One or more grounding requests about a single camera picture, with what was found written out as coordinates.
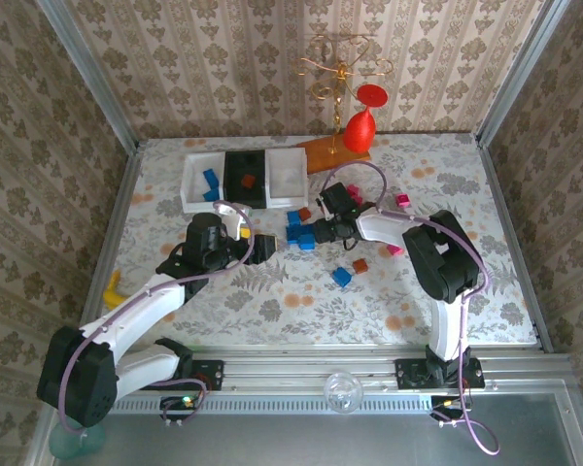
wooden base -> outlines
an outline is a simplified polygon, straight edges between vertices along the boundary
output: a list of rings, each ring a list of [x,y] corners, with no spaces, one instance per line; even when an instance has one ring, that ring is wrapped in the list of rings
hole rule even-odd
[[[347,149],[343,145],[343,134],[335,136],[335,147],[337,148],[335,153],[330,153],[330,148],[332,147],[332,136],[315,139],[306,143],[300,143],[296,146],[304,148],[307,152],[308,175],[322,172],[324,170],[331,170],[342,163],[350,162],[352,160],[371,160],[369,152],[356,153]]]

patterned wall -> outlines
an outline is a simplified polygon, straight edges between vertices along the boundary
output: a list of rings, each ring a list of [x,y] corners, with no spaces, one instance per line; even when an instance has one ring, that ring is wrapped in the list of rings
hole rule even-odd
[[[0,465],[25,455],[50,335],[79,319],[124,163],[35,3],[0,0]]]
[[[583,0],[572,0],[491,155],[555,348],[583,391]]]
[[[471,131],[543,0],[67,0],[140,139],[321,134],[332,101],[293,69],[316,33],[371,34],[358,69],[391,95],[381,131]],[[352,60],[358,51],[343,47]],[[356,79],[353,86],[361,81]],[[343,121],[356,110],[345,101]]]

floral tablecloth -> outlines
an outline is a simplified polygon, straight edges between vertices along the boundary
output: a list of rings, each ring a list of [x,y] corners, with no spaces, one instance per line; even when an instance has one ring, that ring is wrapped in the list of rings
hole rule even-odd
[[[192,152],[294,146],[310,137],[258,137],[150,140],[120,241],[115,268],[119,292],[129,295],[186,237],[190,215],[183,214],[180,184],[184,160]],[[477,148],[469,135],[377,136],[372,160],[386,173],[394,195],[406,192],[411,212],[428,216],[453,212],[493,278],[485,296],[470,306],[468,336],[478,345],[533,345],[535,337],[521,287]],[[326,173],[309,177],[309,209]],[[337,180],[354,183],[363,198],[375,199],[380,181],[366,167],[349,167]],[[300,250],[286,244],[284,210],[253,211],[258,232],[279,237],[279,250],[265,263],[218,277],[183,308],[154,326],[140,343],[162,336],[186,345],[415,344],[429,340],[430,299],[416,281],[407,256],[391,257],[380,243],[341,244]],[[331,273],[364,258],[368,272],[345,288]]]

white container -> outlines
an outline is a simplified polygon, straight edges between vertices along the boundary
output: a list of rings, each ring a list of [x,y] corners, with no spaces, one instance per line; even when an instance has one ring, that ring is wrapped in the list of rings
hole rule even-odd
[[[267,209],[306,207],[309,198],[307,156],[304,148],[265,150],[265,204]],[[223,199],[224,152],[190,153],[184,163],[180,196],[184,213],[213,212],[203,194],[210,190],[203,172],[214,170]]]

pink block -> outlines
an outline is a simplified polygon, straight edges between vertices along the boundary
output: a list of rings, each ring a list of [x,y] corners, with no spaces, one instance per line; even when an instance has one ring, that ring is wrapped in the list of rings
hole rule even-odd
[[[348,186],[348,194],[350,194],[352,197],[358,196],[360,194],[360,188],[355,184],[350,184]]]
[[[395,245],[388,245],[387,251],[390,252],[391,255],[404,255],[405,253],[405,251],[402,248]]]
[[[398,207],[408,207],[410,206],[410,198],[408,194],[402,193],[395,196],[395,201]]]

